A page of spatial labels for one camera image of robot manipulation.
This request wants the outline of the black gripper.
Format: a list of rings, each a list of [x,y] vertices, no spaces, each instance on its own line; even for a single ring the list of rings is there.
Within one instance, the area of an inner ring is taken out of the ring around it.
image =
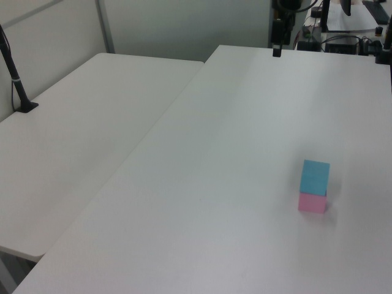
[[[274,0],[273,9],[278,11],[297,11],[301,8],[302,0]],[[283,44],[289,45],[291,33],[295,25],[295,14],[286,12],[284,15],[284,36],[283,21],[281,19],[273,20],[271,31],[271,44],[273,49],[273,57],[280,58]]]

